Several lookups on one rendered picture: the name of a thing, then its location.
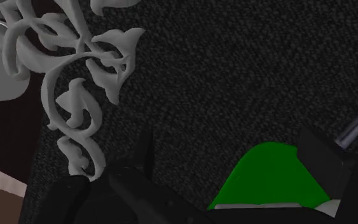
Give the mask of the green book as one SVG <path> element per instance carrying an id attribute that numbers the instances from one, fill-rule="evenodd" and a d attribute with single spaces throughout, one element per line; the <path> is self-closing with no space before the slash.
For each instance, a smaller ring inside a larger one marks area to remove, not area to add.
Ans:
<path id="1" fill-rule="evenodd" d="M 233 168 L 208 210 L 228 205 L 308 207 L 335 217 L 339 199 L 330 199 L 298 160 L 297 147 L 265 142 L 251 148 Z"/>

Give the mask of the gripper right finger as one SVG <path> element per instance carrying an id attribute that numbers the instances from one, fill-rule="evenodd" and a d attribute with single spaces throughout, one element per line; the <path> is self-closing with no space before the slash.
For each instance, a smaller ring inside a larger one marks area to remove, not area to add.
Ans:
<path id="1" fill-rule="evenodd" d="M 296 154 L 330 199 L 339 199 L 337 224 L 358 224 L 358 156 L 324 134 L 302 128 Z"/>

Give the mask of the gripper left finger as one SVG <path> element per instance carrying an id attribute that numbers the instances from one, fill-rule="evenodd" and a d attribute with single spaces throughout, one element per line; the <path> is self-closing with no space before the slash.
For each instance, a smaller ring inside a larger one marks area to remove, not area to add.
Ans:
<path id="1" fill-rule="evenodd" d="M 132 158 L 111 162 L 102 179 L 56 181 L 33 224 L 211 224 L 205 213 L 151 180 L 153 131 L 143 129 Z"/>

